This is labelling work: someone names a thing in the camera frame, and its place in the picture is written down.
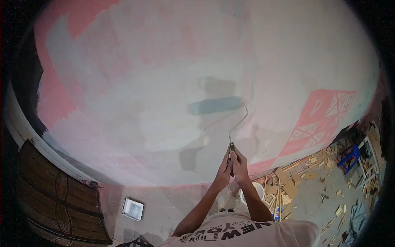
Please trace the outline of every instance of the t-shirt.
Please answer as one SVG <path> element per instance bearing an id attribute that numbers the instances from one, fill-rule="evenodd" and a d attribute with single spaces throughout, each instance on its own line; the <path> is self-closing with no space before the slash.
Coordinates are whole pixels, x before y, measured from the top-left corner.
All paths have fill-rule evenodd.
<path id="1" fill-rule="evenodd" d="M 170 237 L 161 246 L 315 247 L 320 236 L 318 226 L 310 221 L 257 222 L 243 213 L 222 212 L 206 219 L 192 234 Z"/>

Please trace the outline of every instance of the plastic stool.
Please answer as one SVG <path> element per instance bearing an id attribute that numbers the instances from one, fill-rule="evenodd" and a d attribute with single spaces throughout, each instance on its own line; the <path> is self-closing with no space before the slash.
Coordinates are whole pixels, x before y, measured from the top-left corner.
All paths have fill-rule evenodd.
<path id="1" fill-rule="evenodd" d="M 340 153 L 341 160 L 337 164 L 337 167 L 341 167 L 343 169 L 344 174 L 346 175 L 352 167 L 357 163 L 359 157 L 361 156 L 361 152 L 357 145 L 353 144 L 352 146 L 348 147 L 346 150 Z"/>

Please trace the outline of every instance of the tiled floor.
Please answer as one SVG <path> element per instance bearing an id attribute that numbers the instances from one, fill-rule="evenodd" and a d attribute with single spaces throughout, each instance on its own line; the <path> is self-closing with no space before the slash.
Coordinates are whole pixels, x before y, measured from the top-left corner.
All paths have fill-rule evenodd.
<path id="1" fill-rule="evenodd" d="M 321 236 L 319 246 L 327 246 L 334 234 L 339 231 L 338 239 L 333 242 L 337 246 L 341 234 L 348 231 L 350 225 L 351 207 L 359 199 L 364 202 L 366 213 L 368 213 L 368 202 L 363 200 L 362 189 L 356 190 L 351 187 L 348 190 L 347 182 L 352 177 L 354 184 L 358 181 L 357 167 L 355 166 L 349 174 L 343 175 L 338 168 L 324 172 L 322 167 L 312 168 L 317 172 L 317 179 L 302 180 L 298 185 L 299 193 L 293 200 L 291 218 L 299 220 L 309 220 L 316 223 L 320 228 L 324 227 L 335 215 L 339 205 L 347 204 L 346 221 L 340 231 L 338 226 L 342 217 L 337 217 L 331 227 Z M 101 185 L 102 210 L 105 215 L 106 227 L 109 234 L 120 242 L 132 241 L 139 236 L 143 236 L 147 241 L 155 246 L 166 240 L 176 228 L 178 223 L 190 210 L 200 201 L 209 185 L 191 185 L 177 188 L 167 187 L 122 187 L 114 185 Z M 336 195 L 342 189 L 344 198 Z M 218 209 L 237 207 L 241 203 L 231 194 L 235 194 L 235 189 L 224 189 L 218 196 L 210 214 Z M 321 204 L 320 193 L 330 197 Z M 138 222 L 121 215 L 121 206 L 125 197 L 141 201 L 145 208 L 142 221 Z"/>

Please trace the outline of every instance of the pink wall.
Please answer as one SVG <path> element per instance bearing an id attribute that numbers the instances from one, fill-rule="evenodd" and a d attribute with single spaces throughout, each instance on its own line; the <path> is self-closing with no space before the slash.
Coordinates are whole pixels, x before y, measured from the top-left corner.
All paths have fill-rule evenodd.
<path id="1" fill-rule="evenodd" d="M 55 1 L 35 27 L 44 139 L 123 185 L 210 182 L 232 136 L 249 172 L 326 147 L 373 97 L 378 59 L 339 1 Z"/>

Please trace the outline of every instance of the paint tray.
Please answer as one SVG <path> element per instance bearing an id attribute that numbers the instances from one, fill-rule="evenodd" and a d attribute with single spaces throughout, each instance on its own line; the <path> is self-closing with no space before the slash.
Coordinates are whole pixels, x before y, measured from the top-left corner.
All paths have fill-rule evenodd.
<path id="1" fill-rule="evenodd" d="M 144 204 L 125 198 L 121 214 L 136 221 L 141 221 L 141 218 L 143 216 L 143 209 Z"/>

